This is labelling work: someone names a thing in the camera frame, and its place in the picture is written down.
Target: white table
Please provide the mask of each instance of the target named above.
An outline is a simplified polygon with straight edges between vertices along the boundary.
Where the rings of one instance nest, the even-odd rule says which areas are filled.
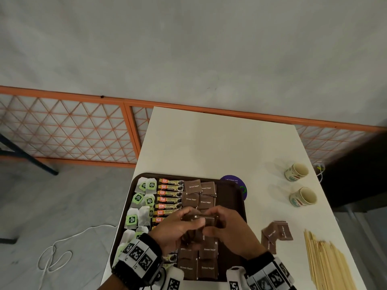
[[[294,162],[306,164],[311,173],[291,183],[283,172]],[[247,223],[259,240],[260,231],[273,220],[289,223],[294,241],[277,241],[277,255],[298,290],[315,289],[304,229],[332,241],[346,256],[357,289],[366,289],[294,126],[155,107],[133,177],[144,172],[241,178],[248,192]],[[288,195],[302,186],[316,192],[316,205],[294,208],[290,204]],[[102,283],[110,274],[108,261]],[[227,283],[201,281],[184,281],[183,287],[228,288]]]

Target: paper cup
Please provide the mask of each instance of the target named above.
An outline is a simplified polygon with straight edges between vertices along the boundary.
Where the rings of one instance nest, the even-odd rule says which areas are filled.
[[[285,171],[285,178],[291,182],[296,182],[309,174],[308,167],[301,163],[294,163],[288,170]]]
[[[314,205],[317,202],[317,195],[308,187],[302,187],[295,193],[289,195],[290,203],[299,208],[300,206]]]

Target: hand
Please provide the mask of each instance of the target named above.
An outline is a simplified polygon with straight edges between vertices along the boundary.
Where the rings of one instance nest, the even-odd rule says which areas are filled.
[[[158,245],[160,245],[163,256],[180,247],[180,238],[188,230],[196,230],[206,224],[206,220],[204,218],[196,219],[191,222],[181,220],[185,214],[188,214],[193,210],[195,209],[190,206],[186,206],[183,209],[172,213],[160,224],[158,224],[156,228],[148,233],[148,235],[151,236]]]
[[[205,236],[219,238],[231,252],[245,259],[256,258],[265,253],[266,249],[237,211],[215,206],[208,209],[205,214],[217,214],[224,227],[224,229],[205,227],[203,229]]]

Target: left hand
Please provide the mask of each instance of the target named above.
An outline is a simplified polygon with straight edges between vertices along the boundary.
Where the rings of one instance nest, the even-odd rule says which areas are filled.
[[[151,236],[158,245],[160,245],[163,256],[180,247],[180,238],[188,230],[196,230],[204,227],[206,224],[206,220],[204,218],[196,219],[190,222],[181,220],[185,214],[188,214],[193,210],[195,209],[190,206],[186,206],[183,209],[172,213],[160,224],[158,224],[156,228],[148,233],[148,235]]]

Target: purple coaster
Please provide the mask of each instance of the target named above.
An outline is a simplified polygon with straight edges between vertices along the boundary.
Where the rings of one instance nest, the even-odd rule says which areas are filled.
[[[226,175],[226,176],[223,176],[222,178],[220,178],[220,180],[234,181],[242,189],[243,200],[246,199],[246,197],[247,197],[247,188],[246,188],[246,185],[244,184],[244,182],[240,178],[238,178],[237,176],[234,176],[234,175]]]

